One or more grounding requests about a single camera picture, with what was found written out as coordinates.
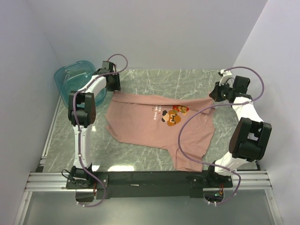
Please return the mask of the teal plastic basin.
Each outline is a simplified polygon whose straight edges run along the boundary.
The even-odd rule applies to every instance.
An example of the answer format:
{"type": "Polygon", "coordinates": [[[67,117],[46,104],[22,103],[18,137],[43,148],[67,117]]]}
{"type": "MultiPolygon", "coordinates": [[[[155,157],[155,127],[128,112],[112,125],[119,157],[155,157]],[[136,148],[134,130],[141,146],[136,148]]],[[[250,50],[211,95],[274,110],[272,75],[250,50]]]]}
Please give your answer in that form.
{"type": "Polygon", "coordinates": [[[70,92],[85,89],[92,78],[96,76],[94,65],[86,60],[60,68],[54,74],[54,79],[65,107],[69,106],[70,92]]]}

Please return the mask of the pink t shirt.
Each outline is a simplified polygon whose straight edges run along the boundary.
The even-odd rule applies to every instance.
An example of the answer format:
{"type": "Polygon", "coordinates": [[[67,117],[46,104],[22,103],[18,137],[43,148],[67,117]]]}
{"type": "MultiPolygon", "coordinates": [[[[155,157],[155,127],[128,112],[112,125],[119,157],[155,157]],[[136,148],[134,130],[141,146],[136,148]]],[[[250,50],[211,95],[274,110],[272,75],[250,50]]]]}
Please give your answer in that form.
{"type": "Polygon", "coordinates": [[[215,127],[213,101],[171,99],[155,95],[115,92],[106,119],[106,129],[120,143],[167,150],[179,171],[203,169],[215,127]]]}

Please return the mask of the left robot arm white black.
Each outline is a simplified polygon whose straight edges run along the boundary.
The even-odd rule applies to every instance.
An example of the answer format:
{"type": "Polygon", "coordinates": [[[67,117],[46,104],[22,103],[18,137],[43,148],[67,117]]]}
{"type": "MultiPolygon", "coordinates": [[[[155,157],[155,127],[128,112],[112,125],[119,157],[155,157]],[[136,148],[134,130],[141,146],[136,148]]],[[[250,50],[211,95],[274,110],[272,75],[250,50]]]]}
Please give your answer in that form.
{"type": "Polygon", "coordinates": [[[120,77],[116,66],[103,61],[102,67],[95,71],[90,80],[79,90],[71,91],[68,100],[68,119],[75,135],[74,165],[68,176],[68,183],[81,188],[97,184],[92,174],[90,157],[90,134],[96,119],[96,101],[101,91],[120,90],[120,77]]]}

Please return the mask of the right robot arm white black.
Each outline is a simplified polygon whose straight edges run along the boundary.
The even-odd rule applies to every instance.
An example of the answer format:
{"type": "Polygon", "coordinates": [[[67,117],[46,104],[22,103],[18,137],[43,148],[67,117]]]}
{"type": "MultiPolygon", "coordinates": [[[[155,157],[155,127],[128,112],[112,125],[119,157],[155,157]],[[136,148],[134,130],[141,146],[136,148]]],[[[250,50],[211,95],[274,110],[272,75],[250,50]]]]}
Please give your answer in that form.
{"type": "Polygon", "coordinates": [[[265,154],[272,126],[256,112],[252,97],[247,94],[249,84],[249,78],[224,74],[209,94],[216,102],[228,100],[239,120],[230,139],[228,152],[208,168],[206,183],[211,187],[227,182],[232,170],[260,160],[265,154]]]}

